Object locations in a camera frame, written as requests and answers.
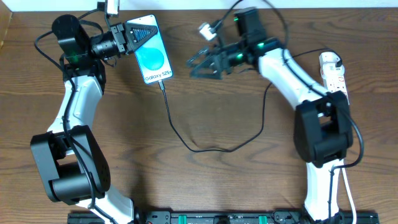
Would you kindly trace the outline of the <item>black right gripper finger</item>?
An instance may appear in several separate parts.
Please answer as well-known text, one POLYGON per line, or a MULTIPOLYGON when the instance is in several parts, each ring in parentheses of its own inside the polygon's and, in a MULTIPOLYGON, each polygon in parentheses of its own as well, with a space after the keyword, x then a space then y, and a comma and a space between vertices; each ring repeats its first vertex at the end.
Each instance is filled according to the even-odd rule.
POLYGON ((200 63, 191 63, 189 67, 192 69, 192 78, 222 79, 221 65, 216 56, 206 57, 200 63))
POLYGON ((200 49, 197 53, 195 53, 190 59, 187 60, 186 66, 188 68, 194 68, 197 65, 201 64, 204 59, 209 55, 210 53, 210 48, 209 47, 204 47, 200 49))

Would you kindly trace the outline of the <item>blue screen Galaxy smartphone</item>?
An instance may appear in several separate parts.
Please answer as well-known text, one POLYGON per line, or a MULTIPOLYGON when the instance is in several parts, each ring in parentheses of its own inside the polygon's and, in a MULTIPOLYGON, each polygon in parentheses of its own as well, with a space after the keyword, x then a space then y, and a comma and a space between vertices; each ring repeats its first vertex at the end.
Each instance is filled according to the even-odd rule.
POLYGON ((157 33, 134 52, 144 82, 151 84, 172 77, 172 67, 155 15, 131 19, 127 21, 127 24, 155 26, 157 28, 157 33))

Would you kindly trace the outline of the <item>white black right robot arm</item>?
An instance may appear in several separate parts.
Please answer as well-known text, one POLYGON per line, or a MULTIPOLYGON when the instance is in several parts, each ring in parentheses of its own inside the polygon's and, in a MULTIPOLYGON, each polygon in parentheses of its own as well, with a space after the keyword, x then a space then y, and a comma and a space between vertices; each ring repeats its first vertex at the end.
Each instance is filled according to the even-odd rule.
POLYGON ((276 38, 268 38, 256 7, 234 13, 240 41, 224 44, 221 21, 204 23, 200 34, 218 40, 187 60, 191 77, 221 79, 234 67, 253 66, 269 80, 294 110, 294 145, 307 168, 307 196, 304 208, 311 223, 337 223, 338 174, 346 152, 353 144, 348 120, 349 105, 341 91, 330 92, 312 79, 276 38))

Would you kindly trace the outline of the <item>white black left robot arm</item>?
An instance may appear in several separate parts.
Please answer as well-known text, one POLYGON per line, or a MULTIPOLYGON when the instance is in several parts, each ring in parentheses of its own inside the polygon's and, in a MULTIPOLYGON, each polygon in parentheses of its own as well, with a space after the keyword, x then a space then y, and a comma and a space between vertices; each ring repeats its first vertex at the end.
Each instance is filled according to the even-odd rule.
POLYGON ((52 24, 63 50, 57 67, 65 95, 48 130, 31 139, 32 155, 51 201, 87 208, 105 223, 145 223, 132 199, 112 185, 91 127, 106 84, 104 61, 141 49, 160 30, 153 16, 111 25, 94 37, 83 24, 71 14, 52 24))

